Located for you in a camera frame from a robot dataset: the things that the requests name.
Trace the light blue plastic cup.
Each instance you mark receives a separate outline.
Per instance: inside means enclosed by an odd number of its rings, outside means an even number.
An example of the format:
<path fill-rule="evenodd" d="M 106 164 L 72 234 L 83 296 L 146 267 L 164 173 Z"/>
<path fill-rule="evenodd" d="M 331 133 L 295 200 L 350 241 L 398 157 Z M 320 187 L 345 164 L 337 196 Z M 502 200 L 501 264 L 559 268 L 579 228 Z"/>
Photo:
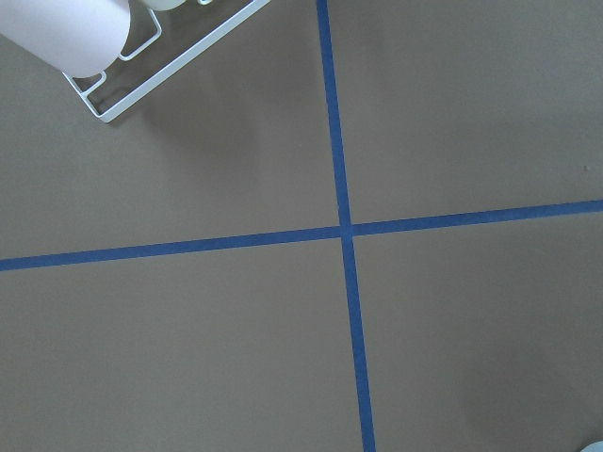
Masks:
<path fill-rule="evenodd" d="M 600 440 L 587 444 L 582 447 L 579 452 L 603 452 L 603 441 Z"/>

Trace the white plastic cup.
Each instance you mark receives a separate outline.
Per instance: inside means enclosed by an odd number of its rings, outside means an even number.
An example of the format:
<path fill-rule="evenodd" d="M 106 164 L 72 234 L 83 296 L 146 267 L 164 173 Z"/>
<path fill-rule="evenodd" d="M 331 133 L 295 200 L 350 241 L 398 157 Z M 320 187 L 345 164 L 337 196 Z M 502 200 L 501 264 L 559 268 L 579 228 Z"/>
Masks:
<path fill-rule="evenodd" d="M 167 11 L 178 8 L 183 5 L 186 0 L 141 0 L 141 2 L 154 11 Z"/>

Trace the pink plastic cup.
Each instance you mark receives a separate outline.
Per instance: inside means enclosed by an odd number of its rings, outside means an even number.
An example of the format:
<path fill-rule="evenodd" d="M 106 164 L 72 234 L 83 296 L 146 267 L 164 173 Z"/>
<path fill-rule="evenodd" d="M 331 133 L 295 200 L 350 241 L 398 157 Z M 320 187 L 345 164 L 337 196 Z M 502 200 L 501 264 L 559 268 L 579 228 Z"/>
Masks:
<path fill-rule="evenodd" d="M 126 44 L 130 24 L 127 1 L 1 3 L 1 34 L 75 78 L 108 68 Z"/>

